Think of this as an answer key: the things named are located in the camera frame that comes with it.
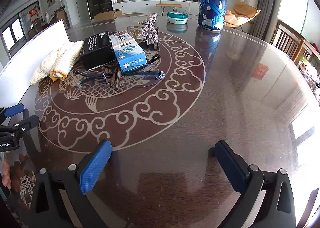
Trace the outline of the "person's hand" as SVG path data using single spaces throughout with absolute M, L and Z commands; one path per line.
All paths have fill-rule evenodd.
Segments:
M 2 166 L 2 184 L 4 187 L 11 189 L 11 179 L 10 179 L 10 166 L 9 163 L 4 156 L 4 153 L 1 153 L 1 162 L 3 163 Z

